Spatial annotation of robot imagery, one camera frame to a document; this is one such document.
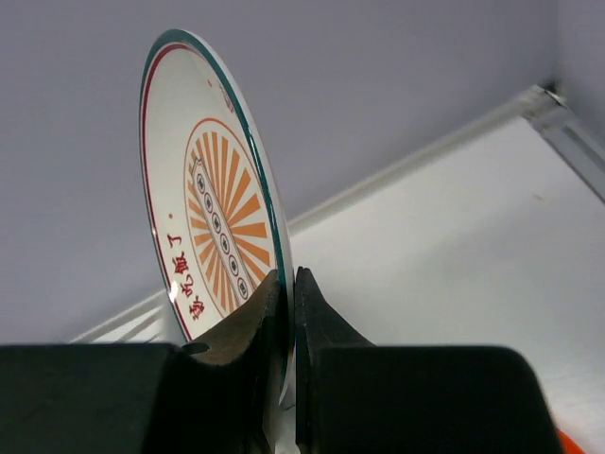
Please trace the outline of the white plate with orange sunburst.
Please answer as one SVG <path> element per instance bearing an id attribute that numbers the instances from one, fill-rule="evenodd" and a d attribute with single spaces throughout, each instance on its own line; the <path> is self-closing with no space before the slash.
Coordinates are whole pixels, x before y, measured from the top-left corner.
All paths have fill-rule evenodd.
<path id="1" fill-rule="evenodd" d="M 275 272 L 295 271 L 276 182 L 251 110 L 216 51 L 179 28 L 150 48 L 139 98 L 147 216 L 186 341 L 242 307 Z"/>

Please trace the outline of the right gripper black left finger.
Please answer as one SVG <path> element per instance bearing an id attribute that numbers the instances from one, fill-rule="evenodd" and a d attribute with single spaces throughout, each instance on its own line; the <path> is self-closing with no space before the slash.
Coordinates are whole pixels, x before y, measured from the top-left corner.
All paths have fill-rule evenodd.
<path id="1" fill-rule="evenodd" d="M 197 339 L 5 345 L 5 453 L 270 453 L 280 280 Z"/>

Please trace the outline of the orange round plate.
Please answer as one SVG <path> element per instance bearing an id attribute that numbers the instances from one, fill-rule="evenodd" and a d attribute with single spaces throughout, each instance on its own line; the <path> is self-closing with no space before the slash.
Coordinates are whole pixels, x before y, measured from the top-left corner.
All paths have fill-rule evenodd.
<path id="1" fill-rule="evenodd" d="M 558 430 L 559 441 L 564 454 L 585 454 L 585 452 L 562 430 Z"/>

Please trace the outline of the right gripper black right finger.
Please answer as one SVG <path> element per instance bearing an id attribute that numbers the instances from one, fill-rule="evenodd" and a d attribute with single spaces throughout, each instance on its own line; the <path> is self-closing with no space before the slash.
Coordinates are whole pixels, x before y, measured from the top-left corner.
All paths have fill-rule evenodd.
<path id="1" fill-rule="evenodd" d="M 296 443 L 303 453 L 559 453 L 534 371 L 497 345 L 378 346 L 294 287 Z"/>

